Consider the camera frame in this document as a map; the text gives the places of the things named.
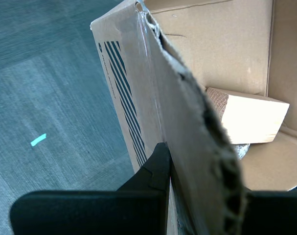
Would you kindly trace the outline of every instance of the light wood block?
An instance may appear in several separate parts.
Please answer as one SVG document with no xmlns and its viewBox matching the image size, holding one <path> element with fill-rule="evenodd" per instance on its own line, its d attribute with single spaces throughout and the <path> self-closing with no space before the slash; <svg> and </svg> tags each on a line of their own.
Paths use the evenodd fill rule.
<svg viewBox="0 0 297 235">
<path fill-rule="evenodd" d="M 290 106 L 269 97 L 216 88 L 208 88 L 207 94 L 233 144 L 272 142 Z"/>
</svg>

